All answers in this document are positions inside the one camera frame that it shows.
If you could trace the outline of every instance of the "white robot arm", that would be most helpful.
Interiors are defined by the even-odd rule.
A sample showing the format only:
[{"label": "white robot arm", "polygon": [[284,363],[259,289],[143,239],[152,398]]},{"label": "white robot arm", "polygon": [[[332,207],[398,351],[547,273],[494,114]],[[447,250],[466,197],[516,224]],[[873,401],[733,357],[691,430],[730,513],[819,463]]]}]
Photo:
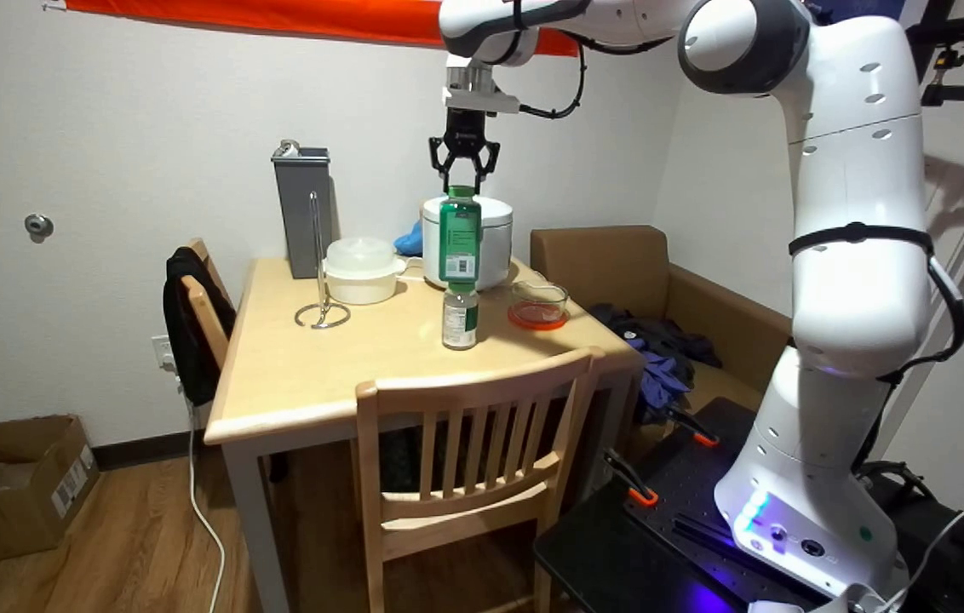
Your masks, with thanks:
[{"label": "white robot arm", "polygon": [[471,126],[471,141],[485,141],[485,114],[516,109],[491,68],[527,61],[541,22],[605,46],[674,38],[693,86],[780,102],[795,179],[795,347],[714,507],[746,554],[796,581],[888,598],[906,578],[894,526],[850,463],[893,378],[916,363],[929,289],[950,304],[952,347],[964,339],[964,304],[925,239],[921,87],[901,27],[888,15],[818,27],[796,0],[444,0],[438,22],[452,54],[447,140]]}]

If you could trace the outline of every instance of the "red banner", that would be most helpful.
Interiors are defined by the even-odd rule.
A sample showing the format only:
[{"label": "red banner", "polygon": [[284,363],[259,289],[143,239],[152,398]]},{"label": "red banner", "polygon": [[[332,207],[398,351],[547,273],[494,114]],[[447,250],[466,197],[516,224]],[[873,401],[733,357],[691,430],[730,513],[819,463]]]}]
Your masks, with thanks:
[{"label": "red banner", "polygon": [[[444,46],[438,0],[67,0],[67,10],[155,22]],[[554,29],[545,54],[571,54]]]}]

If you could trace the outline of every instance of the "wooden table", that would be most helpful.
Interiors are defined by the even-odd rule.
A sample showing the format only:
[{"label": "wooden table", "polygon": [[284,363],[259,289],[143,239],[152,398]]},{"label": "wooden table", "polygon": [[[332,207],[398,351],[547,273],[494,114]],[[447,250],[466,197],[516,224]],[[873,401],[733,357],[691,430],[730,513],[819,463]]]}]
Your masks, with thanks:
[{"label": "wooden table", "polygon": [[[352,435],[359,380],[516,371],[581,347],[597,357],[601,392],[592,406],[597,430],[581,431],[592,439],[588,458],[612,446],[640,378],[640,354],[569,299],[563,304],[569,322],[559,331],[530,333],[506,321],[506,307],[520,299],[559,297],[559,284],[515,263],[506,284],[479,292],[479,345],[447,351],[444,292],[421,280],[421,263],[407,263],[393,299],[352,307],[352,321],[330,331],[294,322],[301,307],[316,304],[312,280],[289,280],[286,258],[256,263],[205,439],[229,458],[261,608],[286,613],[289,594],[259,458]],[[599,467],[588,463],[587,489],[601,482]]]}]

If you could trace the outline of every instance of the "wooden floor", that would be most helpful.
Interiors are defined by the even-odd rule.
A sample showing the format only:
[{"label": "wooden floor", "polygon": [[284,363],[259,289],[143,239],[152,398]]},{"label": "wooden floor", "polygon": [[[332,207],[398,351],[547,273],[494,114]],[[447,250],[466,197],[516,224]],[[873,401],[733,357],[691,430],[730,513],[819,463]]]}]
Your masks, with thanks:
[{"label": "wooden floor", "polygon": [[[229,546],[219,613],[256,613],[229,489],[209,473],[209,516]],[[346,446],[294,455],[279,510],[301,613],[362,613],[362,541]],[[475,536],[389,564],[389,608],[494,608],[530,585],[530,532]],[[188,458],[101,470],[58,547],[0,560],[0,613],[205,613],[219,551],[188,507]]]}]

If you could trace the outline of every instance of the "green bottle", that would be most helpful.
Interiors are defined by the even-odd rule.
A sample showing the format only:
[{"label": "green bottle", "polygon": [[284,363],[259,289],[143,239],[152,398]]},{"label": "green bottle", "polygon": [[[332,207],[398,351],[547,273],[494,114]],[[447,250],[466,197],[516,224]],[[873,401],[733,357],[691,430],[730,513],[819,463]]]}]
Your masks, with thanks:
[{"label": "green bottle", "polygon": [[457,160],[450,168],[450,195],[438,207],[438,280],[444,297],[444,345],[474,347],[479,339],[479,205],[474,200],[474,168]]}]

